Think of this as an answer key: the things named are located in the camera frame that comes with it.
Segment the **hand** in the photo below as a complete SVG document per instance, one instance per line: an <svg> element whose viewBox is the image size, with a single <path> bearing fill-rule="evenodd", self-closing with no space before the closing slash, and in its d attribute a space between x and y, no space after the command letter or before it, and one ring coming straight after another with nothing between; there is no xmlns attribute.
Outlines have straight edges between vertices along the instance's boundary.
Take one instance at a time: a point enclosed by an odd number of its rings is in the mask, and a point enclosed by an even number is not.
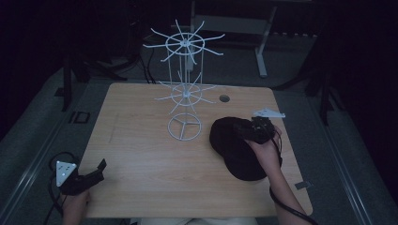
<svg viewBox="0 0 398 225"><path fill-rule="evenodd" d="M278 144L278 149L272 140L265 142L263 144L259 144L257 142L246 140L246 143L252 148L255 155L257 156L258 162L263 167L266 174L273 173L275 171L279 171L281 169L281 165L279 163L278 152L279 144L280 144L280 136L282 135L282 131L276 127L275 130L278 133L275 133L273 140Z"/></svg>
<svg viewBox="0 0 398 225"><path fill-rule="evenodd" d="M64 210L64 225L78 225L85 215L88 202L91 200L90 192L85 190L76 196L61 195L64 201L62 208Z"/></svg>

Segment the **person's left hand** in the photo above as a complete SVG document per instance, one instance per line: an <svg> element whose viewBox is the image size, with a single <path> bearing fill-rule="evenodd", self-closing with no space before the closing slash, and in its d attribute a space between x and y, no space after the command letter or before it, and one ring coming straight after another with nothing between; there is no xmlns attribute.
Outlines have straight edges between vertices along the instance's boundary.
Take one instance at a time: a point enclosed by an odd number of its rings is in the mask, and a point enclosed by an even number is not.
<svg viewBox="0 0 398 225"><path fill-rule="evenodd" d="M64 225L78 225L82 221L87 209L87 204L91 200L89 190L85 190L76 196L61 195L64 201L62 208L64 210Z"/></svg>

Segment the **hat stand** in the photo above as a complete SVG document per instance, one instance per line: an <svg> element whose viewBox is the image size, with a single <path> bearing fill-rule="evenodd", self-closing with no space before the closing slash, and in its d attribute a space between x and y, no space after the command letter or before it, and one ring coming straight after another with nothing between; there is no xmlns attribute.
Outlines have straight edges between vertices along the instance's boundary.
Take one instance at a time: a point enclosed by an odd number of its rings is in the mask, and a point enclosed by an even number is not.
<svg viewBox="0 0 398 225"><path fill-rule="evenodd" d="M203 62L205 57L204 51L208 51L216 55L222 55L222 53L214 52L210 49L207 49L205 46L208 40L219 39L222 38L224 35L218 37L202 38L197 33L203 25L204 22L202 22L202 24L194 33L182 32L176 20L176 27L179 33L171 36L166 36L151 29L153 33L165 37L166 41L164 44L161 45L144 45L147 48L165 47L167 49L167 57L162 59L161 62L168 62L170 82L160 82L160 84L169 87L171 89L171 94L168 97L156 98L156 100L165 100L168 98L171 98L173 100L176 105L169 114L172 114L179 106L185 108L185 111L183 113L174 115L167 126L170 135L180 141L192 140L196 138L202 130L201 121L197 116L189 113L189 109L196 113L193 106L202 100L208 103L215 103L203 98L203 91L215 87L215 85L207 85L206 88L203 87L204 85L202 81ZM201 55L200 71L192 82L191 75L193 71L191 72L188 64L191 60L194 65L198 65L198 63L194 59L194 56L199 53ZM171 66L171 59L175 58L173 56L178 56L178 69L176 74L178 75L179 82L173 82L172 74L174 72L172 71ZM177 131L175 131L175 129L172 129L175 126L179 127ZM196 132L191 132L189 135L187 135L186 130L188 127L195 127L193 130L196 130Z"/></svg>

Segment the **wooden table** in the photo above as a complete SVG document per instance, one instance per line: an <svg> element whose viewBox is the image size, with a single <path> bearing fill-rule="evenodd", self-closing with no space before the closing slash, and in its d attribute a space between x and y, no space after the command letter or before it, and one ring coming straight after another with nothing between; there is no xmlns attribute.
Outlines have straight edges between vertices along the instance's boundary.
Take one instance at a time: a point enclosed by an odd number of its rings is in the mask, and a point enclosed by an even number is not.
<svg viewBox="0 0 398 225"><path fill-rule="evenodd" d="M194 105L202 122L195 139L173 138L167 125L185 112L159 84L114 83L84 153L80 173L92 172L105 158L105 180L91 188L89 218L220 218L276 215L267 179L245 182L226 169L208 141L212 123L225 116L250 119L265 107L278 111L268 88L216 86L203 91ZM227 95L227 103L219 100ZM283 120L271 119L283 131L283 173L304 210L313 211Z"/></svg>

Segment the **black cap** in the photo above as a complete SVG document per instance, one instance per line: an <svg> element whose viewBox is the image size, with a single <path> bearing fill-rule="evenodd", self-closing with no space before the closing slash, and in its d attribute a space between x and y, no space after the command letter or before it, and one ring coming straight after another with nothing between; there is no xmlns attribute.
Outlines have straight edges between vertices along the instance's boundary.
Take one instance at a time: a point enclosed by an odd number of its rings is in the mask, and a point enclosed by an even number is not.
<svg viewBox="0 0 398 225"><path fill-rule="evenodd" d="M250 128L250 120L236 117L224 117L211 126L210 143L224 159L225 166L237 179L256 181L267 175L251 147L234 131L234 125Z"/></svg>

